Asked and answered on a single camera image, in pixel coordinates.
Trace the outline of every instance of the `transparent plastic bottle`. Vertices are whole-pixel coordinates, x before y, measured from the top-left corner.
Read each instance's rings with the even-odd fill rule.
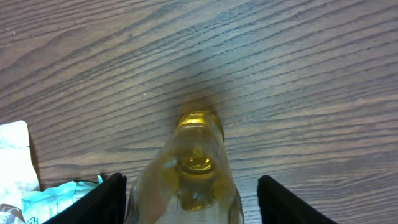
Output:
[[[125,224],[244,223],[218,119],[183,115],[131,188]]]

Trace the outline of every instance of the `brown wood grain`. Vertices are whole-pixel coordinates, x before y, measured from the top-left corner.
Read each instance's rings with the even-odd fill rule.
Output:
[[[129,186],[182,104],[218,112],[246,223],[273,176],[339,223],[397,223],[396,0],[0,0],[0,123],[43,186]]]

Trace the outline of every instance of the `clear bottle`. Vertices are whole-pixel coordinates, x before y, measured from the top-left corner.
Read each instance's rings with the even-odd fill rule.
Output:
[[[131,188],[125,224],[244,223],[218,119],[183,115]]]

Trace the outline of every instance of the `yellow liquid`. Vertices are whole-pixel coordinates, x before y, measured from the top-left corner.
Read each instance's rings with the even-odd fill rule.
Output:
[[[182,116],[133,186],[126,223],[243,223],[223,138],[208,111]]]

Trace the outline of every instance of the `amber liquid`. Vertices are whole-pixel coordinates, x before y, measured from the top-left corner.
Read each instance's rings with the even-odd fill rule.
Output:
[[[126,223],[243,223],[223,130],[207,111],[180,119],[165,148],[136,180]]]

